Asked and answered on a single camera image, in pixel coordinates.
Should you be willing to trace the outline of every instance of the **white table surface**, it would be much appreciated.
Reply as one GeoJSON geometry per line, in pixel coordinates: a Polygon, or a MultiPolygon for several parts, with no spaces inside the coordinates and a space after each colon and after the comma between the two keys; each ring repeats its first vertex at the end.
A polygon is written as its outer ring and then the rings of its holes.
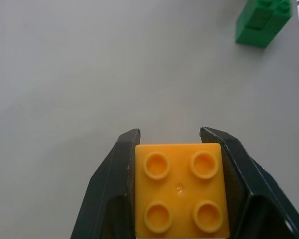
{"type": "Polygon", "coordinates": [[[236,45],[245,0],[0,0],[0,239],[68,239],[117,137],[238,137],[299,211],[299,23],[236,45]]]}

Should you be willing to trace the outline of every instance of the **white background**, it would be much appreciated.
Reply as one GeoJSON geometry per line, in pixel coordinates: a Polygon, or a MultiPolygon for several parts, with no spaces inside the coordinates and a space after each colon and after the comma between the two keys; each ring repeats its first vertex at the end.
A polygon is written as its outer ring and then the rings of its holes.
{"type": "Polygon", "coordinates": [[[68,239],[117,137],[239,138],[299,211],[299,23],[236,45],[244,0],[0,0],[0,239],[68,239]]]}

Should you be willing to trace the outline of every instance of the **yellow lego brick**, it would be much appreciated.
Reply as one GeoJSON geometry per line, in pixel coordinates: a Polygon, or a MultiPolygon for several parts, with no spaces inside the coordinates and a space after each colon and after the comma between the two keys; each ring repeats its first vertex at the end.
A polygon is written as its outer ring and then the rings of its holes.
{"type": "Polygon", "coordinates": [[[137,145],[135,218],[138,238],[228,238],[220,145],[137,145]]]}

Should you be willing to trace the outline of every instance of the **green lego brick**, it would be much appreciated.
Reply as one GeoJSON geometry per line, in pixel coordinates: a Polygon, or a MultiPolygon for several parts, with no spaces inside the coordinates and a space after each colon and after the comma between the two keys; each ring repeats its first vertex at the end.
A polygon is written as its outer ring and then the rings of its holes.
{"type": "Polygon", "coordinates": [[[249,0],[236,22],[236,42],[266,48],[291,17],[291,9],[289,0],[249,0]]]}

